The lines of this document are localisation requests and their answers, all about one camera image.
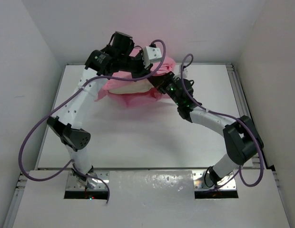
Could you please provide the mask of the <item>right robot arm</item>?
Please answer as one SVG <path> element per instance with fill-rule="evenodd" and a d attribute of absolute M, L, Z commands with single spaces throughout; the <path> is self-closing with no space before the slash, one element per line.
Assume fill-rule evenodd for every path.
<path fill-rule="evenodd" d="M 225 176 L 261 153 L 264 143 L 252 119 L 246 115 L 236 118 L 203 108 L 202 104 L 193 98 L 193 80 L 169 72 L 162 76 L 151 76 L 148 81 L 160 93 L 173 100 L 183 119 L 204 126 L 224 138 L 225 155 L 204 173 L 203 183 L 207 188 L 217 189 L 218 182 Z"/>

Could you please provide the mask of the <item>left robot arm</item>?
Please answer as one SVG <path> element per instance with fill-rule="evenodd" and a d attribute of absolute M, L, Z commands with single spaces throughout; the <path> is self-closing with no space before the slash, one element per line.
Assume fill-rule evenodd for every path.
<path fill-rule="evenodd" d="M 128 72 L 132 78 L 141 78 L 150 72 L 144 65 L 142 53 L 130 56 L 134 46 L 130 35 L 116 31 L 103 49 L 89 55 L 75 95 L 59 107 L 57 116 L 47 120 L 48 126 L 66 146 L 73 169 L 82 180 L 93 170 L 86 148 L 91 135 L 82 129 L 82 125 L 99 90 L 116 72 Z"/>

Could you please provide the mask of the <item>pink pillowcase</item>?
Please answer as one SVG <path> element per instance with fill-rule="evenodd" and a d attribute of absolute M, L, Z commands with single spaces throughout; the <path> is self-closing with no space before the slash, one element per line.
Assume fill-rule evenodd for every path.
<path fill-rule="evenodd" d="M 154 74 L 154 76 L 161 76 L 161 75 L 164 75 L 165 73 L 173 71 L 175 66 L 176 66 L 176 62 L 171 57 L 166 56 L 163 65 Z M 131 78 L 131 73 L 119 71 L 117 73 L 114 73 L 113 76 L 120 77 L 120 78 Z M 108 91 L 108 86 L 110 86 L 110 84 L 114 81 L 115 80 L 110 79 L 100 89 L 97 95 L 97 99 L 95 100 L 96 102 L 98 102 L 104 97 L 109 97 L 110 99 L 116 101 L 121 106 L 130 108 L 130 107 L 137 107 L 137 106 L 151 104 L 161 99 L 169 99 L 168 95 L 161 94 L 154 87 L 152 87 L 149 91 L 145 93 L 121 94 L 121 95 L 113 94 Z"/>

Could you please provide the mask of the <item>cream pillow with bear print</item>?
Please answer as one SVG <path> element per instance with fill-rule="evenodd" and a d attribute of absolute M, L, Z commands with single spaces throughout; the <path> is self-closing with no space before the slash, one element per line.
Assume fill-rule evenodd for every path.
<path fill-rule="evenodd" d="M 115 80 L 108 86 L 108 91 L 113 94 L 135 94 L 145 93 L 152 88 L 152 84 L 147 80 L 140 80 L 136 82 L 117 81 Z"/>

